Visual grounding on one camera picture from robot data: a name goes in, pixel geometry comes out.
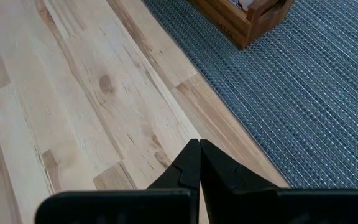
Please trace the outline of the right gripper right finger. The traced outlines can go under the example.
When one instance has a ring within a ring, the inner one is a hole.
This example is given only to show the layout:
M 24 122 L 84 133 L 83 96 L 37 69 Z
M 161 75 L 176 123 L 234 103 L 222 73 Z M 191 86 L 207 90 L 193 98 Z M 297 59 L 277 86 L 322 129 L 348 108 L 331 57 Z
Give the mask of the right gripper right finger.
M 279 187 L 210 141 L 200 144 L 211 223 L 358 223 L 358 189 Z

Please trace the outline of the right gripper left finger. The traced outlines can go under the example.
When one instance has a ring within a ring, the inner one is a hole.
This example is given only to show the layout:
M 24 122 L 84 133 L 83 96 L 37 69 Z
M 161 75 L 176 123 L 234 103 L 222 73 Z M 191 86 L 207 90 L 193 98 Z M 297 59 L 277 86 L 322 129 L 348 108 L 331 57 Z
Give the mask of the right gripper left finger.
M 36 223 L 198 223 L 201 146 L 190 140 L 144 190 L 66 191 L 44 200 Z

